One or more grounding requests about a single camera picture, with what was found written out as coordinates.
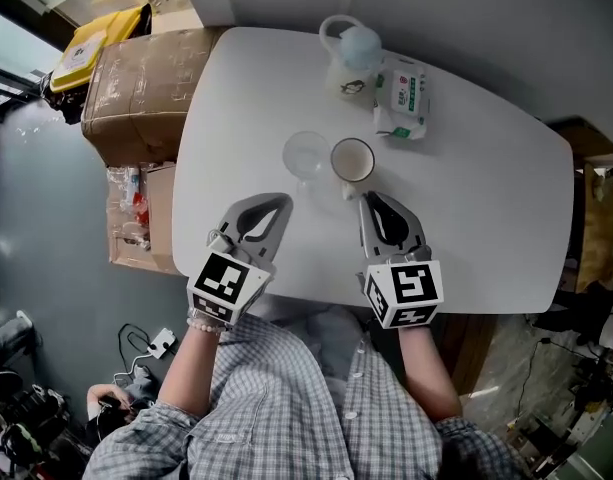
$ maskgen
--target plaid shirt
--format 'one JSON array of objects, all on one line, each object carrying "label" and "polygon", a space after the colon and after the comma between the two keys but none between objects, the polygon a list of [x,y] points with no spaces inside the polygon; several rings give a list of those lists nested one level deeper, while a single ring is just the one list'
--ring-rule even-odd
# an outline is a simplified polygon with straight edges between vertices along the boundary
[{"label": "plaid shirt", "polygon": [[104,439],[84,478],[452,478],[451,471],[525,478],[521,459],[497,437],[461,418],[431,423],[367,336],[355,350],[340,421],[304,343],[245,315],[222,335],[210,412],[200,419],[158,402]]}]

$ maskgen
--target red object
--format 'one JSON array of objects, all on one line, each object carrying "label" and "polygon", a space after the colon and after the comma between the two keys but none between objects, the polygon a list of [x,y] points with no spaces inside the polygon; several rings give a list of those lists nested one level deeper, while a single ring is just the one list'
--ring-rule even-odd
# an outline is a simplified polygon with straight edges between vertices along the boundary
[{"label": "red object", "polygon": [[145,228],[148,227],[148,201],[139,192],[133,196],[133,207],[135,208],[135,220]]}]

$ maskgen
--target gray floor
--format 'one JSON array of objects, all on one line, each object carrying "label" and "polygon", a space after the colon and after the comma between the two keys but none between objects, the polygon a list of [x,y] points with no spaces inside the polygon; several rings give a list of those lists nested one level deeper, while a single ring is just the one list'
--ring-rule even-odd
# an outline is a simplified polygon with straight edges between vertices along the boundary
[{"label": "gray floor", "polygon": [[[575,352],[590,356],[576,347],[577,334],[554,333],[534,328],[524,315],[502,315],[473,393],[462,397],[464,416],[487,432],[504,438],[507,425],[518,415],[518,402],[526,382],[521,415],[532,413],[563,434],[575,412],[569,387],[577,380],[573,365],[579,358],[554,345],[535,344],[551,338]],[[530,357],[535,352],[529,374]]]},{"label": "gray floor", "polygon": [[[185,278],[108,262],[106,191],[79,125],[44,103],[0,126],[0,323],[18,309],[30,315],[43,338],[36,378],[69,395],[78,419],[88,387],[123,369],[123,323],[151,337],[162,327],[182,337],[186,327]],[[130,362],[135,351],[125,349]],[[145,364],[163,377],[169,362]]]}]

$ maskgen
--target yellow box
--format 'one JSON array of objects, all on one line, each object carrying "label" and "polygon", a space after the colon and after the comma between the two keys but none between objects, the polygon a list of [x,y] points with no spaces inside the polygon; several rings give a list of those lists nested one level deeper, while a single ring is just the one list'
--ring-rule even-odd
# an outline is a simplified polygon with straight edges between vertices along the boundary
[{"label": "yellow box", "polygon": [[79,27],[53,71],[51,90],[58,93],[88,83],[101,49],[127,39],[141,14],[142,8],[135,7],[107,14]]}]

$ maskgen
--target wrist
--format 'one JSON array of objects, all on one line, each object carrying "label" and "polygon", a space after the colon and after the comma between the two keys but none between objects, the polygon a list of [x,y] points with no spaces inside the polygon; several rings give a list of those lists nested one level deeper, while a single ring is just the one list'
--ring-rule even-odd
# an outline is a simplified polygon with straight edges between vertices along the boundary
[{"label": "wrist", "polygon": [[186,323],[190,328],[198,331],[210,332],[214,334],[221,334],[229,330],[230,326],[217,318],[213,318],[203,311],[196,308],[188,309],[188,318]]},{"label": "wrist", "polygon": [[215,340],[215,342],[219,343],[220,333],[205,332],[198,329],[197,327],[189,325],[188,330],[186,331],[186,336],[189,336],[189,339],[193,342],[201,341],[202,343],[204,343],[206,340]]},{"label": "wrist", "polygon": [[400,327],[397,329],[400,338],[405,339],[423,339],[431,337],[430,327],[427,325],[420,325],[417,327]]}]

